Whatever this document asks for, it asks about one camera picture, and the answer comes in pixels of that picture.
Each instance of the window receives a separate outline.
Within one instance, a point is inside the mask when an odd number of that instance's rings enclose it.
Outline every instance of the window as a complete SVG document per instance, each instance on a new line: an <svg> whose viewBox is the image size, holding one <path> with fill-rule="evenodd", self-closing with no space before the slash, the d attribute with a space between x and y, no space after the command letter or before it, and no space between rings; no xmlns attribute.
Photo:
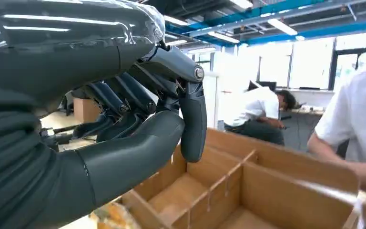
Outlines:
<svg viewBox="0 0 366 229"><path fill-rule="evenodd" d="M366 48L366 33L340 36L337 38L336 50Z"/></svg>
<svg viewBox="0 0 366 229"><path fill-rule="evenodd" d="M277 87L287 87L290 56L262 57L259 81L277 82Z"/></svg>
<svg viewBox="0 0 366 229"><path fill-rule="evenodd" d="M328 89L334 42L334 38L323 38L294 44L290 88Z"/></svg>
<svg viewBox="0 0 366 229"><path fill-rule="evenodd" d="M204 70L211 70L211 53L208 52L196 54L194 57L194 61L199 62L199 65L202 66Z"/></svg>
<svg viewBox="0 0 366 229"><path fill-rule="evenodd" d="M238 57L238 65L236 66L236 68L239 68L238 72L245 74L247 84L249 84L249 81L256 81L259 71L259 54L255 53L250 47L240 46Z"/></svg>
<svg viewBox="0 0 366 229"><path fill-rule="evenodd" d="M190 59L193 59L193 54L186 54Z"/></svg>
<svg viewBox="0 0 366 229"><path fill-rule="evenodd" d="M335 86L333 91L337 92L342 85L342 81L347 79L355 70L357 63L357 54L340 55L337 58L337 67L335 75Z"/></svg>
<svg viewBox="0 0 366 229"><path fill-rule="evenodd" d="M258 48L261 56L259 81L277 82L278 87L287 87L293 44L268 43Z"/></svg>

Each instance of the man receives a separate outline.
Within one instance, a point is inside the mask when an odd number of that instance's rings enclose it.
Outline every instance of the man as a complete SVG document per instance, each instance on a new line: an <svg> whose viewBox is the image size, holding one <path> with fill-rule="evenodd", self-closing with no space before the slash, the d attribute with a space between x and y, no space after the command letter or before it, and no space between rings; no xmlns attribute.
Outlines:
<svg viewBox="0 0 366 229"><path fill-rule="evenodd" d="M258 87L234 96L227 106L229 115L224 120L227 131L284 145L283 123L279 109L293 109L294 96L286 90L276 93L269 87Z"/></svg>
<svg viewBox="0 0 366 229"><path fill-rule="evenodd" d="M349 140L346 161L334 148ZM345 80L308 141L320 158L355 171L366 191L366 66Z"/></svg>

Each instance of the computer monitor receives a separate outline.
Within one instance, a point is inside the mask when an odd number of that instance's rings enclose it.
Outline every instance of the computer monitor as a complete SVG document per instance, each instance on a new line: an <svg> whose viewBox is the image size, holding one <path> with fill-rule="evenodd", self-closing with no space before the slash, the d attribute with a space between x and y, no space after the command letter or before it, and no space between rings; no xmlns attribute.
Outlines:
<svg viewBox="0 0 366 229"><path fill-rule="evenodd" d="M275 89L277 87L277 82L257 81L257 83L260 84L260 86L262 87L269 87L272 92L275 92ZM248 91L256 88L258 88L258 86L251 81L249 83Z"/></svg>

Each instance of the cardboard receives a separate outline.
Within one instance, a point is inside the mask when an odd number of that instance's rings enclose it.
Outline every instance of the cardboard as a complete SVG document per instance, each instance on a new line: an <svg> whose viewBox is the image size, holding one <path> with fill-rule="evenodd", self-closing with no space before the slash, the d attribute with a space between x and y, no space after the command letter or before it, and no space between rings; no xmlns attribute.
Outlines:
<svg viewBox="0 0 366 229"><path fill-rule="evenodd" d="M178 146L162 169L122 198L140 206L130 211L143 229L357 228L353 204L300 181L358 191L351 171L209 129L200 162L186 163Z"/></svg>
<svg viewBox="0 0 366 229"><path fill-rule="evenodd" d="M75 118L81 123L96 121L101 110L97 104L90 99L73 99L73 110Z"/></svg>

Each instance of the ceiling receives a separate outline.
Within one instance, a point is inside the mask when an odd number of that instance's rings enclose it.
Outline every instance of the ceiling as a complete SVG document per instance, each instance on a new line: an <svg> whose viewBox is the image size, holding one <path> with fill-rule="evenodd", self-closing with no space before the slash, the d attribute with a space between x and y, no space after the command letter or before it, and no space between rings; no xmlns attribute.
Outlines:
<svg viewBox="0 0 366 229"><path fill-rule="evenodd" d="M237 42L210 36L218 33L240 43L296 40L366 30L366 0L250 0L244 9L235 0L139 0L157 8L163 15L188 23L166 22L166 42L187 41L181 49ZM268 23L279 20L298 34L288 35Z"/></svg>

